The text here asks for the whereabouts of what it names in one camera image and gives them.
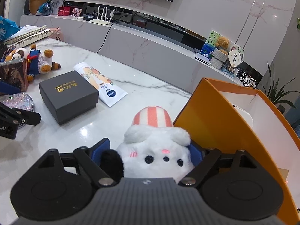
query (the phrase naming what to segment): panda plush toy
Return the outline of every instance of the panda plush toy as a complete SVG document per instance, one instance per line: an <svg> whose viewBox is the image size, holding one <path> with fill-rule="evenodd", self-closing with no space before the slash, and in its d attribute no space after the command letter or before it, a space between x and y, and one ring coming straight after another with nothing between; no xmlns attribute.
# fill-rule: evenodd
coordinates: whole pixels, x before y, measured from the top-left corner
<svg viewBox="0 0 300 225"><path fill-rule="evenodd" d="M178 183L193 168L191 139L187 131L174 127L161 107L142 109L115 150L104 151L100 167L116 182L126 178L169 178Z"/></svg>

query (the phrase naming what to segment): round glitter case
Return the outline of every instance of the round glitter case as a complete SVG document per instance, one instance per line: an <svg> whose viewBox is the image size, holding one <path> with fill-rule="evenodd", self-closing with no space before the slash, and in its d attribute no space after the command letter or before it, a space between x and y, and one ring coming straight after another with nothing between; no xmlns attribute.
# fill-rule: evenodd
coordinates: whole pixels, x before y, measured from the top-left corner
<svg viewBox="0 0 300 225"><path fill-rule="evenodd" d="M19 108L22 110L34 111L34 104L32 98L25 93L18 93L14 95L8 95L2 99L2 103L9 108Z"/></svg>

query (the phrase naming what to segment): black gift box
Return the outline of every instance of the black gift box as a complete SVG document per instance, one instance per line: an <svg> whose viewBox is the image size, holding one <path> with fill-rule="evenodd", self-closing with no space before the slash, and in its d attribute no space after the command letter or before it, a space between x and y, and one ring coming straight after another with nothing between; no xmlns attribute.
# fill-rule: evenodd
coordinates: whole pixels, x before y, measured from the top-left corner
<svg viewBox="0 0 300 225"><path fill-rule="evenodd" d="M39 83L40 95L59 125L96 107L99 91L76 71Z"/></svg>

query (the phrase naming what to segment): striped hat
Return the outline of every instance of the striped hat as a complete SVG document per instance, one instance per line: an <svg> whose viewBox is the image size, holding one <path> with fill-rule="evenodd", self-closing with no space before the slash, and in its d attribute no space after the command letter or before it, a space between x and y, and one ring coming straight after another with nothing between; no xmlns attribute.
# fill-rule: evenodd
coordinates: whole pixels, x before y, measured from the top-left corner
<svg viewBox="0 0 300 225"><path fill-rule="evenodd" d="M140 110L133 119L132 125L150 125L153 127L173 127L167 111L159 106L149 106Z"/></svg>

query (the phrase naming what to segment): black cable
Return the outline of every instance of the black cable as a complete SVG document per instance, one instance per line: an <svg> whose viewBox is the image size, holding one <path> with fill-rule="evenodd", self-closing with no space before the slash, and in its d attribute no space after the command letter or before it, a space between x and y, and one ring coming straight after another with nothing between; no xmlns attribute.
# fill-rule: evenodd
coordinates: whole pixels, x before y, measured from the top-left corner
<svg viewBox="0 0 300 225"><path fill-rule="evenodd" d="M113 24L116 23L116 22L118 22L118 21L120 20L120 18L122 18L122 17L127 17L127 14L124 14L123 16L119 17L116 21L114 21L114 22L112 23L112 25L109 27L109 29L108 29L108 31L107 31L107 33L106 33L106 36L105 36L104 41L103 41L103 43L102 43L102 46L104 45L105 40L106 40L106 37L107 37L107 35L108 35L108 32L109 32L110 29L112 28Z"/></svg>

